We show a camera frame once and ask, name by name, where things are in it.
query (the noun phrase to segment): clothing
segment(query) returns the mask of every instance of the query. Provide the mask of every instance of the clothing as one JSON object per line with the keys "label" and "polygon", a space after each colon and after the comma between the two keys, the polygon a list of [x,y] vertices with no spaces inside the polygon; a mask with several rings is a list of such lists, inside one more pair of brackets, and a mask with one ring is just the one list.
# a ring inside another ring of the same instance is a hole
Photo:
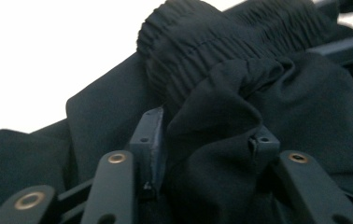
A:
{"label": "clothing", "polygon": [[92,178],[101,156],[124,149],[159,105],[163,195],[140,204],[140,223],[275,223],[248,148],[263,124],[281,150],[307,152],[353,192],[353,74],[305,52],[350,36],[311,1],[251,0],[220,12],[169,0],[143,23],[137,53],[68,101],[66,120],[0,131],[0,204],[32,185],[63,192]]}

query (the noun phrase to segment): white background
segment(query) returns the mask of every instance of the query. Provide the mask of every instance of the white background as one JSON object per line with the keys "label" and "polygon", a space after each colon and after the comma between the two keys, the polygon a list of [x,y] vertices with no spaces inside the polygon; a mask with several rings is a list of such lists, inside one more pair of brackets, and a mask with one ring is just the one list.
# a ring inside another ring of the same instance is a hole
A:
{"label": "white background", "polygon": [[[0,0],[0,129],[29,133],[66,118],[74,94],[135,52],[163,0]],[[241,0],[207,0],[224,10]]]}

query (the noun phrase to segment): black garment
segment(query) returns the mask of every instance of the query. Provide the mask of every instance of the black garment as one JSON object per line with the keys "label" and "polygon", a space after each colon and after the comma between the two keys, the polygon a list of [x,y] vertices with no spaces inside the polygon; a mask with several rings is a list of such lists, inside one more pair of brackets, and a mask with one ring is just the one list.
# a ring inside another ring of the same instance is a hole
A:
{"label": "black garment", "polygon": [[306,0],[227,12],[167,1],[143,24],[138,54],[72,97],[66,120],[0,131],[0,205],[28,186],[63,192],[93,177],[101,156],[124,149],[141,115],[161,104],[165,195],[140,204],[140,223],[274,223],[247,145],[262,124],[282,150],[308,152],[353,192],[353,78],[304,52],[352,35]]}

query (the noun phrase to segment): wrinkled fabric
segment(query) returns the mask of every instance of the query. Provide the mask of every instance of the wrinkled fabric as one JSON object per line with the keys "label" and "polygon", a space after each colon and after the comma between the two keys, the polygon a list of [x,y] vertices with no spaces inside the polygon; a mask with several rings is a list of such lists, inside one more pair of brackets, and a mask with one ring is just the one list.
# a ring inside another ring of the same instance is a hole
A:
{"label": "wrinkled fabric", "polygon": [[[307,152],[335,177],[353,174],[353,78],[304,52],[345,28],[309,1],[240,8],[228,15],[170,0],[139,32],[149,84],[170,117],[164,187],[182,223],[251,217],[258,192],[248,140],[262,125],[281,150]],[[337,181],[350,189],[350,178]]]}

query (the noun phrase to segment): brass screw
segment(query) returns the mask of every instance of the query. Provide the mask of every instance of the brass screw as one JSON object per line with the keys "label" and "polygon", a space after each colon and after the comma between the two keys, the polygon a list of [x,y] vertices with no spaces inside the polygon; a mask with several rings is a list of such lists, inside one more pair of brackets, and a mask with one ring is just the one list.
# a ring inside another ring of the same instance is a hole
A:
{"label": "brass screw", "polygon": [[[29,198],[32,198],[33,200],[30,202],[25,202],[25,200],[27,200]],[[14,207],[17,210],[27,210],[27,209],[30,209],[30,208],[37,206],[44,199],[45,199],[45,194],[42,192],[37,191],[37,192],[28,193],[28,194],[25,194],[24,196],[22,196],[21,198],[19,198],[16,201],[16,203],[14,204]]]}
{"label": "brass screw", "polygon": [[290,153],[289,159],[299,163],[308,163],[308,159],[300,153]]}
{"label": "brass screw", "polygon": [[119,154],[110,156],[107,160],[110,163],[120,163],[126,160],[126,156],[124,154],[119,153]]}

